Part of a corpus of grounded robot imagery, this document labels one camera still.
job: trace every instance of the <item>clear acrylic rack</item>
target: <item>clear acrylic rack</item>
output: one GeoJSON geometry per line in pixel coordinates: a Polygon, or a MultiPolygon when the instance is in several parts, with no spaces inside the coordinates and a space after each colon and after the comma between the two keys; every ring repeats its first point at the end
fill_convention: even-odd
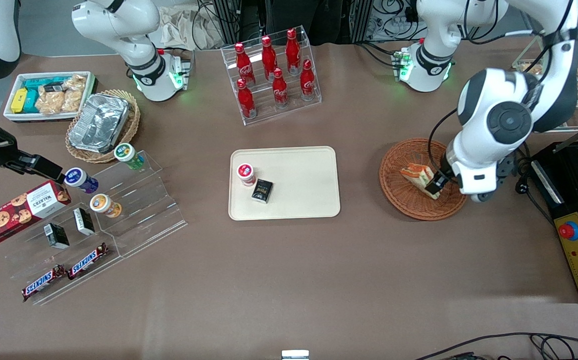
{"type": "Polygon", "coordinates": [[[159,174],[162,168],[145,151],[139,155],[144,159],[140,170],[131,170],[122,162],[109,166],[92,176],[99,182],[95,193],[85,194],[69,187],[69,205],[0,243],[0,256],[5,259],[15,285],[12,291],[20,292],[56,264],[71,269],[105,243],[109,252],[81,275],[74,280],[67,276],[57,278],[28,299],[34,305],[44,305],[187,225],[178,204],[165,189],[159,174]],[[89,202],[95,194],[107,194],[120,203],[122,213],[117,218],[108,218],[90,210],[89,202]],[[78,207],[91,215],[94,234],[84,235],[77,230],[74,209],[78,207]],[[49,246],[44,231],[49,223],[64,228],[68,248],[49,246]]]}
{"type": "MultiPolygon", "coordinates": [[[[312,46],[307,37],[307,32],[305,32],[305,29],[302,26],[296,27],[295,31],[296,39],[300,46],[300,61],[303,62],[306,59],[311,60],[314,75],[313,87],[316,96],[311,101],[304,101],[301,98],[302,90],[300,87],[300,74],[291,75],[289,74],[289,71],[287,71],[287,56],[285,55],[287,30],[274,32],[273,34],[268,35],[271,38],[271,46],[273,46],[273,49],[275,50],[278,68],[282,69],[284,80],[287,83],[289,105],[284,109],[276,107],[272,84],[265,79],[265,69],[262,64],[262,37],[243,41],[245,52],[251,60],[251,66],[253,67],[255,77],[255,85],[250,86],[249,89],[253,94],[255,110],[257,111],[257,116],[251,119],[243,116],[243,112],[240,111],[240,117],[245,126],[323,102],[323,94],[321,93],[321,87],[318,82],[318,73],[316,72],[316,61],[314,59],[314,53],[312,53],[312,46]]],[[[233,95],[236,98],[236,105],[238,110],[240,110],[241,106],[238,102],[238,86],[236,82],[241,78],[241,76],[238,72],[238,66],[236,66],[236,50],[234,49],[234,45],[228,45],[221,48],[220,52],[222,53],[222,59],[227,68],[227,75],[229,76],[233,95]]]]}

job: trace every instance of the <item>table surface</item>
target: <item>table surface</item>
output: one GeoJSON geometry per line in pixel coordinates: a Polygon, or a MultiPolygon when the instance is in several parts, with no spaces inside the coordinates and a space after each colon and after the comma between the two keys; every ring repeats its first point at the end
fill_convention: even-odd
{"type": "MultiPolygon", "coordinates": [[[[132,142],[163,166],[189,225],[44,306],[22,303],[22,286],[0,259],[0,360],[271,360],[283,349],[309,349],[315,360],[406,360],[492,333],[578,337],[578,297],[559,240],[515,194],[515,180],[436,222],[401,214],[378,180],[392,145],[428,136],[470,76],[509,68],[526,43],[461,44],[451,76],[433,93],[396,83],[359,47],[314,47],[323,102],[248,127],[218,51],[198,53],[189,90],[162,103],[136,90],[117,55],[24,57],[16,73],[92,71],[100,91],[136,96],[142,118],[132,142]],[[295,146],[335,149],[340,214],[230,219],[232,152],[295,146]]],[[[20,149],[65,169],[106,167],[69,155],[67,122],[0,116],[0,125],[20,149]]],[[[453,118],[436,139],[446,144],[458,130],[453,118]]],[[[536,152],[565,137],[534,134],[529,145],[536,152]]],[[[0,169],[0,205],[40,181],[0,169]]],[[[524,337],[464,350],[535,354],[524,337]]]]}

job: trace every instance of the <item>red bottle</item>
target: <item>red bottle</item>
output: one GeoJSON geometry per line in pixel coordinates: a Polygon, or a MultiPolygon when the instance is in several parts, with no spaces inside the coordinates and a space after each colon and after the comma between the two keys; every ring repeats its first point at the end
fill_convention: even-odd
{"type": "Polygon", "coordinates": [[[240,109],[242,110],[242,115],[247,119],[253,119],[256,117],[256,106],[253,103],[253,94],[251,90],[247,88],[247,81],[244,79],[238,79],[238,102],[240,103],[240,109]]]}
{"type": "Polygon", "coordinates": [[[296,29],[287,30],[287,48],[284,53],[287,55],[287,70],[291,75],[300,74],[300,45],[296,39],[296,29]]]}
{"type": "Polygon", "coordinates": [[[262,66],[264,66],[264,78],[267,82],[273,82],[278,61],[276,51],[271,46],[271,38],[267,35],[262,36],[262,66]]]}
{"type": "Polygon", "coordinates": [[[300,74],[300,88],[302,93],[300,97],[302,100],[314,100],[316,93],[314,91],[314,70],[312,69],[312,60],[305,59],[302,66],[302,73],[300,74]]]}
{"type": "Polygon", "coordinates": [[[287,83],[283,79],[283,71],[277,67],[273,71],[273,100],[278,109],[284,109],[289,105],[289,96],[287,96],[287,83]]]}
{"type": "Polygon", "coordinates": [[[240,78],[247,82],[247,86],[250,87],[256,84],[256,78],[253,75],[253,67],[251,66],[251,60],[249,55],[245,53],[245,45],[241,42],[237,42],[235,45],[236,49],[236,65],[238,66],[238,71],[240,73],[240,78]]]}

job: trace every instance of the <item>walkers cookie box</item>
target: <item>walkers cookie box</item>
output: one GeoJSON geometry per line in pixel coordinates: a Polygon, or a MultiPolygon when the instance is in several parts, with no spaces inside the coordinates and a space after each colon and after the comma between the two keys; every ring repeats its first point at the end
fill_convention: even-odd
{"type": "Polygon", "coordinates": [[[0,207],[0,243],[72,202],[67,189],[43,182],[0,207]]]}

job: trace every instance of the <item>wicker basket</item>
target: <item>wicker basket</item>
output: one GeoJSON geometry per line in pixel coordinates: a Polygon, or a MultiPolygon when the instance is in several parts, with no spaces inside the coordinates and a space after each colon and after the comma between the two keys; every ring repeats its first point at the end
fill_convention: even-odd
{"type": "MultiPolygon", "coordinates": [[[[140,109],[138,108],[138,103],[136,102],[136,98],[132,94],[127,91],[118,90],[118,89],[111,89],[105,90],[100,92],[100,94],[109,95],[109,96],[117,96],[118,98],[122,98],[129,102],[129,117],[124,123],[122,127],[122,131],[120,132],[120,136],[118,136],[118,144],[122,142],[129,142],[131,139],[136,135],[138,132],[138,124],[140,123],[140,109]]],[[[74,117],[73,121],[69,125],[69,129],[67,129],[67,136],[65,137],[65,143],[67,144],[67,150],[71,155],[73,155],[76,159],[84,160],[85,162],[92,163],[92,164],[103,164],[112,161],[114,158],[114,152],[111,151],[109,153],[97,153],[93,151],[87,150],[80,150],[79,148],[75,148],[69,143],[69,132],[74,129],[74,126],[78,122],[78,119],[81,117],[81,113],[78,112],[76,117],[74,117]]]]}
{"type": "MultiPolygon", "coordinates": [[[[437,221],[456,214],[465,205],[467,196],[460,192],[458,185],[448,182],[440,197],[434,200],[401,175],[400,170],[409,163],[433,169],[427,155],[427,141],[426,138],[417,137],[392,146],[380,164],[380,186],[387,199],[404,214],[419,220],[437,221]]],[[[438,141],[431,142],[431,155],[436,164],[440,164],[446,148],[438,141]]]]}

